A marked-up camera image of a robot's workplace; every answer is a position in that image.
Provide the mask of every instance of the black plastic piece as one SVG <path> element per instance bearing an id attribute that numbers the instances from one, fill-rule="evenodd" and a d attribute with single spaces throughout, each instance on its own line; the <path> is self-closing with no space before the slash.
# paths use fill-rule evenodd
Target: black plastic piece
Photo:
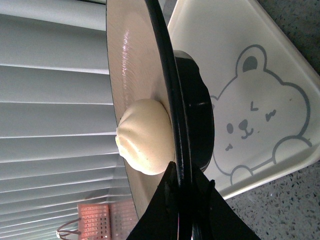
<path id="1" fill-rule="evenodd" d="M 176 164 L 168 165 L 148 208 L 127 240 L 180 240 L 178 216 L 180 221 L 180 204 L 185 202 L 190 203 L 194 240 L 260 240 L 218 193 L 215 181 L 209 181 L 197 166 L 193 166 L 192 172 L 192 198 L 181 199 Z"/>
<path id="2" fill-rule="evenodd" d="M 174 51 L 166 22 L 157 0 L 145 0 L 152 23 L 163 76 L 165 80 L 170 114 L 172 120 L 177 181 L 179 185 L 179 240 L 190 240 L 192 236 L 192 216 L 190 205 L 192 199 L 191 144 L 188 136 L 186 104 L 183 99 L 182 83 L 180 82 Z"/>
<path id="3" fill-rule="evenodd" d="M 177 240 L 178 212 L 177 168 L 171 162 L 127 240 Z"/>
<path id="4" fill-rule="evenodd" d="M 210 94 L 192 57 L 180 50 L 173 53 L 185 104 L 191 162 L 204 171 L 210 163 L 215 139 Z"/>

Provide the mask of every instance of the bear eye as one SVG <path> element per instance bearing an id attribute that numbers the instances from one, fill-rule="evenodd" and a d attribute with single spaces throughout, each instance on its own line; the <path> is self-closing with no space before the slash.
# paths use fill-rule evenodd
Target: bear eye
<path id="1" fill-rule="evenodd" d="M 258 111 L 258 110 L 259 110 L 259 108 L 254 107 L 254 102 L 252 101 L 251 105 L 250 105 L 250 111 L 253 112 L 253 111 Z"/>
<path id="2" fill-rule="evenodd" d="M 274 109 L 272 112 L 267 113 L 267 114 L 265 115 L 265 120 L 266 120 L 267 122 L 269 122 L 270 119 L 271 119 L 271 117 L 273 117 L 274 115 L 276 115 L 276 112 L 277 112 L 277 110 Z"/>
<path id="3" fill-rule="evenodd" d="M 231 123 L 228 123 L 226 126 L 226 130 L 228 131 L 229 134 L 232 134 L 234 132 L 234 126 L 232 126 Z"/>

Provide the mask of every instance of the white plate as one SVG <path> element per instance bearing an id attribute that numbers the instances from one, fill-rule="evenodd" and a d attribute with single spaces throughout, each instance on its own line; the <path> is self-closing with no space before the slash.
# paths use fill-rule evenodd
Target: white plate
<path id="1" fill-rule="evenodd" d="M 168 30 L 211 95 L 224 198 L 319 160 L 320 77 L 255 0 L 178 0 Z"/>

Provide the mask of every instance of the bear nose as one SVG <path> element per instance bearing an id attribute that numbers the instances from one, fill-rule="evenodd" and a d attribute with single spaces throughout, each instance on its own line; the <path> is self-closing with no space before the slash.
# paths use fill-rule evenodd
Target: bear nose
<path id="1" fill-rule="evenodd" d="M 248 120 L 244 119 L 242 122 L 239 123 L 239 129 L 245 131 L 248 127 Z"/>

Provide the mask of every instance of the steamed bun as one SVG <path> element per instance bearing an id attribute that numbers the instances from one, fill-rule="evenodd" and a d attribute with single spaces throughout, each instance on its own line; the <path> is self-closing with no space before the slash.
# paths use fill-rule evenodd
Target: steamed bun
<path id="1" fill-rule="evenodd" d="M 135 101 L 116 129 L 119 153 L 135 170 L 157 175 L 175 158 L 172 125 L 166 109 L 153 99 Z"/>

